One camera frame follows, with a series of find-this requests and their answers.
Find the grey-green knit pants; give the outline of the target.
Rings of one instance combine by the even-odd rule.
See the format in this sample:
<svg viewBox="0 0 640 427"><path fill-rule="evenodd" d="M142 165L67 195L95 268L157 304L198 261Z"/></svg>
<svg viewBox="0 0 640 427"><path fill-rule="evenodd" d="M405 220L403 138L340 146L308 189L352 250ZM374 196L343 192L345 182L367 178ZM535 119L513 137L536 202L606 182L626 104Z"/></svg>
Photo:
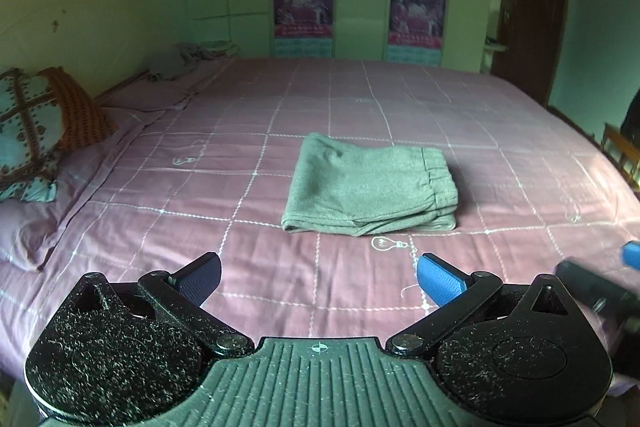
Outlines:
<svg viewBox="0 0 640 427"><path fill-rule="evenodd" d="M348 236L451 231L458 202L436 148L370 148L311 133L299 150L281 227Z"/></svg>

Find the pink pillow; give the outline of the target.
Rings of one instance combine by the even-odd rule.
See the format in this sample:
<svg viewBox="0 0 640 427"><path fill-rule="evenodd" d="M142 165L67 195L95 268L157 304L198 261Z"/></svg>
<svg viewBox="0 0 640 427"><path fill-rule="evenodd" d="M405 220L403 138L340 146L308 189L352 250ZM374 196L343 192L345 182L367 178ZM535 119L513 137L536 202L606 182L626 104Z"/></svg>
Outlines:
<svg viewBox="0 0 640 427"><path fill-rule="evenodd" d="M117 124L105 140L65 155L58 164L56 196L51 202L1 204L1 260L24 271L44 265L67 225L98 191L128 146L164 113L107 107Z"/></svg>
<svg viewBox="0 0 640 427"><path fill-rule="evenodd" d="M155 81L151 80L148 74L142 74L103 93L96 101L99 106L134 109L140 112L183 108L192 96L205 89L233 62L231 57L201 61L192 72L173 80Z"/></svg>

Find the pink checked bed sheet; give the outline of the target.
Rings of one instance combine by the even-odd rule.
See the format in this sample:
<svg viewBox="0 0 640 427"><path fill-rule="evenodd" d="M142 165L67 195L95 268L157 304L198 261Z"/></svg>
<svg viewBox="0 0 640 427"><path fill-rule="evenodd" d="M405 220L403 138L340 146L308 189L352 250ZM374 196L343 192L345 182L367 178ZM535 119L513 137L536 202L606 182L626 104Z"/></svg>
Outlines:
<svg viewBox="0 0 640 427"><path fill-rule="evenodd" d="M26 355L82 274L133 282L206 251L222 281L206 309L252 338L386 338L431 303L414 264L431 251L463 271L528 283L566 257L630 288L620 247L639 204L574 129L501 79L332 60L246 60L162 110L67 225L44 265L1 260L1 367ZM318 132L364 147L444 154L459 191L442 233L286 233L280 220L299 147Z"/></svg>

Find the orange patterned pillow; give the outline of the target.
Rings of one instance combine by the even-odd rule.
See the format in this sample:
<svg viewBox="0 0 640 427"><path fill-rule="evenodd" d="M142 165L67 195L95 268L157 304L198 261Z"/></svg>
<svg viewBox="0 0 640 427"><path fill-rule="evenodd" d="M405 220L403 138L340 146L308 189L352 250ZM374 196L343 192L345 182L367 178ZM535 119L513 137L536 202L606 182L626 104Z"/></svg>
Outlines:
<svg viewBox="0 0 640 427"><path fill-rule="evenodd" d="M62 153L72 153L100 143L117 130L112 118L62 67L40 70L39 75L49 81L62 110L63 133L58 141L58 149Z"/></svg>

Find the blue patterned pillow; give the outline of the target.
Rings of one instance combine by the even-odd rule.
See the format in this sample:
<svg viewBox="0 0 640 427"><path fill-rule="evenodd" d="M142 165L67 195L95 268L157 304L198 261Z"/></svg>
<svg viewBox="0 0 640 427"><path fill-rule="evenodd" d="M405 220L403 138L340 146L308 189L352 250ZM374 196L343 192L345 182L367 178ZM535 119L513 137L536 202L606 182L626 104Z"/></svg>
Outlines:
<svg viewBox="0 0 640 427"><path fill-rule="evenodd" d="M53 202L63 113L51 83L18 68L1 71L1 199Z"/></svg>

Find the dark brown door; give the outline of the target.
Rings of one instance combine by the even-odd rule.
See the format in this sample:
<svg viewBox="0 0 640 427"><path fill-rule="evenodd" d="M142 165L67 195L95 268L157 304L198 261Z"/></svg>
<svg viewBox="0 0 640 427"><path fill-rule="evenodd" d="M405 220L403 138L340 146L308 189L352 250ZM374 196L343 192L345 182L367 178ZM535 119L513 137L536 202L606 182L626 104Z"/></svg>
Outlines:
<svg viewBox="0 0 640 427"><path fill-rule="evenodd" d="M503 0L491 74L542 106L549 102L564 36L568 0Z"/></svg>

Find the grey crumpled garment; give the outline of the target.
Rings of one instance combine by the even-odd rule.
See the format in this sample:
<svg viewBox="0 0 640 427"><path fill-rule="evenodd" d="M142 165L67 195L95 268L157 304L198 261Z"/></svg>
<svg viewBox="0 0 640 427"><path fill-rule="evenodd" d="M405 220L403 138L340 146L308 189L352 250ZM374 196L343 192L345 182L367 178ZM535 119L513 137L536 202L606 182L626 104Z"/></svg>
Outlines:
<svg viewBox="0 0 640 427"><path fill-rule="evenodd" d="M213 52L193 42L179 42L172 48L156 54L150 63L151 81L170 81L193 72L199 62L216 57Z"/></svg>

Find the lower right pink poster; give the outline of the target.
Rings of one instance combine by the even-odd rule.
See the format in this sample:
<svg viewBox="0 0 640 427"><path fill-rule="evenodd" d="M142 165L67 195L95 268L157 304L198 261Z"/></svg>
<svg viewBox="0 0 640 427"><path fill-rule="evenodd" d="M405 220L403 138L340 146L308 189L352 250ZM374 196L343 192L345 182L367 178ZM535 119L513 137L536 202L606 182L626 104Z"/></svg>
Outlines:
<svg viewBox="0 0 640 427"><path fill-rule="evenodd" d="M390 0L385 58L438 67L442 59L447 0Z"/></svg>

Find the pink poster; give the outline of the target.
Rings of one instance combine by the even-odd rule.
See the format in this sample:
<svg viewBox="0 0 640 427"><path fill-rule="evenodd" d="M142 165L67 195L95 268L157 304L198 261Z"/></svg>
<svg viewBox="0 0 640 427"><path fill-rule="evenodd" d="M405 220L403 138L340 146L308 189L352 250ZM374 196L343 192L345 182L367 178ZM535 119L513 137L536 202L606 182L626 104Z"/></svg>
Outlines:
<svg viewBox="0 0 640 427"><path fill-rule="evenodd" d="M438 67L442 59L447 0L390 0L385 58Z"/></svg>
<svg viewBox="0 0 640 427"><path fill-rule="evenodd" d="M272 0L273 55L281 58L333 56L334 0Z"/></svg>

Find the cream wooden headboard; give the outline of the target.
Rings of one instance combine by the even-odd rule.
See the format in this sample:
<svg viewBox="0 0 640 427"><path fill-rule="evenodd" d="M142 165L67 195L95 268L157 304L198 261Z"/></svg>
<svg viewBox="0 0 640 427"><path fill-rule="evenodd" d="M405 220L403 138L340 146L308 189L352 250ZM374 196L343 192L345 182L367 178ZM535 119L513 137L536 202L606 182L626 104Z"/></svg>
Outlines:
<svg viewBox="0 0 640 427"><path fill-rule="evenodd" d="M1 64L61 66L91 95L145 69L166 42L146 0L1 0Z"/></svg>

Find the lower left pink poster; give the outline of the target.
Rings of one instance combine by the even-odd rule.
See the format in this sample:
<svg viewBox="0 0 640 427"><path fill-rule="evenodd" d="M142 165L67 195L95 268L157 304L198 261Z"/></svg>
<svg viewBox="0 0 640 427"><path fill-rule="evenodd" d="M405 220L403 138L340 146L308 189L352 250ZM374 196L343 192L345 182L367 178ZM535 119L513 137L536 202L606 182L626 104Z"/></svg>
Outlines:
<svg viewBox="0 0 640 427"><path fill-rule="evenodd" d="M272 0L273 55L281 58L333 56L334 0Z"/></svg>

